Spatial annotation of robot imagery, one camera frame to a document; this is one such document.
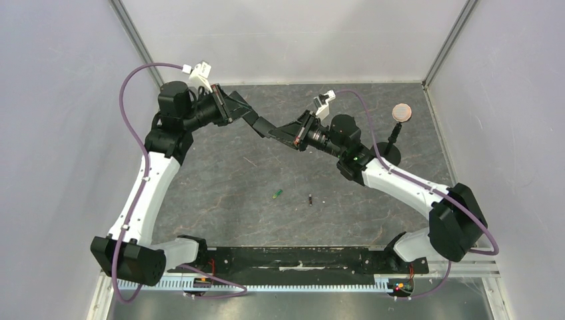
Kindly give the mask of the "green battery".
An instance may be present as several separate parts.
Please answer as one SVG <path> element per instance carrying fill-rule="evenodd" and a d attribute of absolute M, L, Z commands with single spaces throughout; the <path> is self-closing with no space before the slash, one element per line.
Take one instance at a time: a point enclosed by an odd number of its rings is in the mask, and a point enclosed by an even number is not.
<path fill-rule="evenodd" d="M 279 197 L 282 193 L 283 193 L 283 190 L 282 190 L 282 189 L 279 189 L 278 191 L 276 191 L 276 192 L 273 194 L 272 198 L 273 198 L 273 199 L 276 199 L 276 198 Z"/>

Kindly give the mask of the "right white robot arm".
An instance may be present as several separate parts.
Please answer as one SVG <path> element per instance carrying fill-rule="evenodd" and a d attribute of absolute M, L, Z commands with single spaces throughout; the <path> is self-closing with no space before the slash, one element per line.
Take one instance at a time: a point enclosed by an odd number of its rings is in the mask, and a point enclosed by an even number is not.
<path fill-rule="evenodd" d="M 382 191 L 427 218 L 424 229 L 392 241 L 384 255 L 391 271 L 404 271 L 418 258 L 435 254 L 459 262 L 488 228 L 471 188 L 435 184 L 398 168 L 361 143 L 361 130 L 350 115 L 337 115 L 324 126 L 305 111 L 296 121 L 269 129 L 269 136 L 299 151 L 314 147 L 337 157 L 336 166 L 346 179 Z"/>

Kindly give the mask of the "black remote control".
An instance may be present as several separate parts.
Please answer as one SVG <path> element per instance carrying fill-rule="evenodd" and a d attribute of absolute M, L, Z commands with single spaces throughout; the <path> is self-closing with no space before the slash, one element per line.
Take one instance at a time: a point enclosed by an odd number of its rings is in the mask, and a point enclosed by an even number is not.
<path fill-rule="evenodd" d="M 271 131 L 277 127 L 264 117 L 258 117 L 251 125 L 251 128 L 262 138 L 270 139 L 272 137 Z"/>

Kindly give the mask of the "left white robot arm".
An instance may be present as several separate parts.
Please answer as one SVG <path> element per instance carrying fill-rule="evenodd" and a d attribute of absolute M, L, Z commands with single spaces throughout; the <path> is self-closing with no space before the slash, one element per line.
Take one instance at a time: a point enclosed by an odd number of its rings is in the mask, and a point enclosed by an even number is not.
<path fill-rule="evenodd" d="M 210 264 L 203 238 L 180 235 L 153 244 L 153 231 L 169 185 L 185 162 L 195 131 L 213 124 L 229 125 L 238 119 L 255 121 L 257 114 L 237 91 L 220 85 L 194 92 L 182 81 L 161 86 L 158 111 L 141 147 L 141 164 L 133 188 L 118 219 L 106 236 L 93 238 L 90 250 L 117 289 L 121 281 L 138 287 L 155 286 L 170 270 L 186 265 L 201 272 Z"/>

